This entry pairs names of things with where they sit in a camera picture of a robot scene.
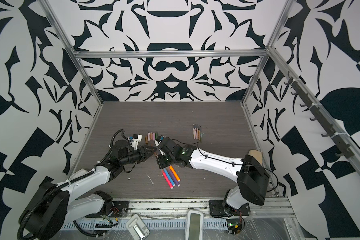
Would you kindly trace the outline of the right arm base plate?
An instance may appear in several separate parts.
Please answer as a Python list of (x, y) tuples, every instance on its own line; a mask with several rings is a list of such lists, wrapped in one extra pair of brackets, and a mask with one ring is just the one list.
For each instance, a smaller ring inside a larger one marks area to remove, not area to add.
[(223, 200), (209, 200), (210, 215), (213, 218), (230, 218), (233, 216), (246, 217), (250, 215), (251, 209), (248, 203), (242, 205), (239, 209), (234, 209)]

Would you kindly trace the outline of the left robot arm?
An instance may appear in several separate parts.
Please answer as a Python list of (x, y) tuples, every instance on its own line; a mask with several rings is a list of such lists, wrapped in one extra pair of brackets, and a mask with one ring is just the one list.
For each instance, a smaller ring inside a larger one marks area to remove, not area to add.
[(91, 214), (108, 215), (112, 197), (97, 191), (81, 199), (88, 191), (115, 179), (125, 165), (145, 162), (157, 148), (132, 147), (126, 140), (110, 145), (109, 151), (90, 171), (80, 170), (64, 182), (40, 185), (19, 218), (19, 240), (49, 240), (67, 223)]

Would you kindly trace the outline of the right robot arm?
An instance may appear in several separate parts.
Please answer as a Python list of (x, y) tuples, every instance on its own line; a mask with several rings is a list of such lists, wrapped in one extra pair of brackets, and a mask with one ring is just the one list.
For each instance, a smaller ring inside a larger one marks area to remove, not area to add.
[(247, 203), (262, 206), (265, 203), (270, 174), (262, 165), (262, 153), (251, 150), (243, 158), (229, 158), (206, 152), (194, 145), (179, 145), (168, 137), (155, 140), (160, 150), (161, 169), (177, 165), (182, 168), (205, 170), (226, 177), (237, 184), (228, 190), (223, 207), (238, 210)]

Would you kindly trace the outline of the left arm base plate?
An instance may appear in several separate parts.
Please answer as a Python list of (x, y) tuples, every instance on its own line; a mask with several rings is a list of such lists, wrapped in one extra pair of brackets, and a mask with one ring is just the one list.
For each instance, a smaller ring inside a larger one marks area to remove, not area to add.
[(86, 215), (86, 218), (100, 218), (107, 216), (109, 218), (118, 218), (126, 214), (129, 209), (129, 201), (112, 201), (103, 205), (100, 212)]

